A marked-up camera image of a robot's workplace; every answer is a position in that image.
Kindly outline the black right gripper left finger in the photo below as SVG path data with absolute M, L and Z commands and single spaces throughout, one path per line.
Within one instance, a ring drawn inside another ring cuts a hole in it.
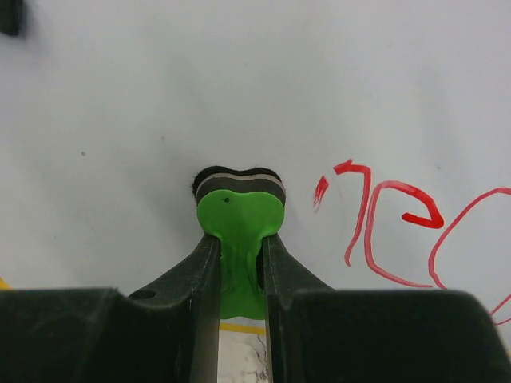
M 4 382 L 214 382 L 220 244 L 193 252 L 148 285 L 4 290 Z

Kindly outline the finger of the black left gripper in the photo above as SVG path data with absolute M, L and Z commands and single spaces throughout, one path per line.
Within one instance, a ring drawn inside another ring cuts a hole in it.
M 11 37 L 21 33 L 22 0 L 0 0 L 0 30 Z

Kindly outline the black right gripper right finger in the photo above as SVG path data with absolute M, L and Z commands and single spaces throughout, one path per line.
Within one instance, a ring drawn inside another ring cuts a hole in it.
M 510 360 L 484 307 L 444 290 L 335 290 L 263 241 L 273 382 L 507 382 Z

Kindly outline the green whiteboard eraser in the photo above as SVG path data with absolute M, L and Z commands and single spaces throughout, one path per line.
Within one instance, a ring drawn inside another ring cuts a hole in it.
M 220 317 L 265 319 L 261 251 L 283 226 L 283 181 L 268 168 L 216 165 L 195 176 L 192 194 L 200 227 L 220 241 Z

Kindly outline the yellow framed whiteboard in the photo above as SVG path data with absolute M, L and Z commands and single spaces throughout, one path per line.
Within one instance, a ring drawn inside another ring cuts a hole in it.
M 1 276 L 129 293 L 197 244 L 192 180 L 265 167 L 337 289 L 475 295 L 510 337 L 507 1 L 30 1 L 1 40 Z

